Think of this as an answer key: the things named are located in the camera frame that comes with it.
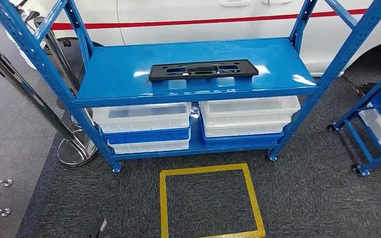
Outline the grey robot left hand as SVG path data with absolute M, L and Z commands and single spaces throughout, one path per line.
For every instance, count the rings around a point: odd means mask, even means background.
M 107 227 L 107 220 L 103 217 L 95 218 L 84 233 L 84 238 L 98 238 Z

